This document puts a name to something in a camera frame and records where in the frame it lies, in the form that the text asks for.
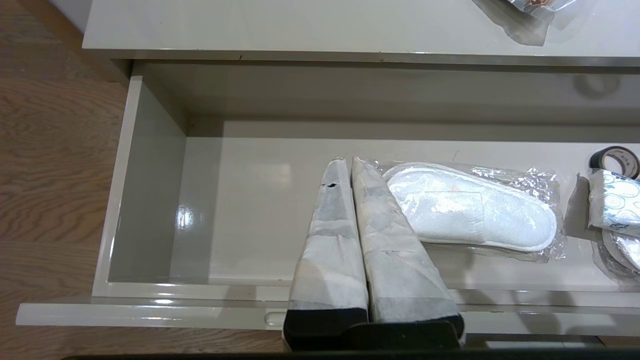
drawer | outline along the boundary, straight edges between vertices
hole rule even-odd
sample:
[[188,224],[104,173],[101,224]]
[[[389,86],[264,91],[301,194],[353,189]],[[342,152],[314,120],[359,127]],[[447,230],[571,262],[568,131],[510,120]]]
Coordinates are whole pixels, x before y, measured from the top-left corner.
[[[279,330],[336,156],[552,169],[583,229],[589,157],[640,153],[640,76],[503,70],[136,64],[92,295],[22,304],[17,324]],[[468,332],[640,336],[640,287],[583,233],[547,264],[429,254]]]

open drawer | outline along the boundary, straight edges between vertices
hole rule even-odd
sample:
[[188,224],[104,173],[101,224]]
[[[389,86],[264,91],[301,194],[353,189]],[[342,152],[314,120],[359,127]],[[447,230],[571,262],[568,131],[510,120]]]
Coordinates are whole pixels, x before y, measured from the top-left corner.
[[[137,64],[92,296],[22,304],[17,324],[279,329],[336,156],[553,169],[584,229],[589,157],[640,153],[640,76],[513,70]],[[640,336],[640,287],[583,233],[547,264],[429,254],[469,333]]]

cabinet top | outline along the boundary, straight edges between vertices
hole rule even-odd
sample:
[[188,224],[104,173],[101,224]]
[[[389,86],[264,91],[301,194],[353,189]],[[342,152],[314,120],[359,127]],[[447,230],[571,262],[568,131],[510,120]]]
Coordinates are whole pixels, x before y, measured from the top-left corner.
[[494,0],[93,0],[83,47],[111,58],[635,66],[637,19],[637,0],[578,0],[545,36]]

black tape roll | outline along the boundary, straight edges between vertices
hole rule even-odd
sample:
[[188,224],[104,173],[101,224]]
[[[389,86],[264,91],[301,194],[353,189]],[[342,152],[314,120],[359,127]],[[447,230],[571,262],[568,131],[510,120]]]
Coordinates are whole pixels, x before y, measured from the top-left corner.
[[605,170],[613,171],[606,168],[604,165],[605,157],[614,158],[622,167],[620,175],[635,179],[640,175],[640,161],[633,151],[622,146],[612,146],[606,149],[602,149],[591,156],[589,161],[589,167],[591,168],[603,168]]

wooden floor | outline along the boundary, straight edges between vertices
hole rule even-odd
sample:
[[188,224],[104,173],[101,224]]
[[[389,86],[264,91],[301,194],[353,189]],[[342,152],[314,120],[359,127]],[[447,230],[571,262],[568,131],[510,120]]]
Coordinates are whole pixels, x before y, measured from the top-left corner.
[[21,302],[91,292],[125,96],[0,0],[0,359],[280,351],[269,331],[14,325]]

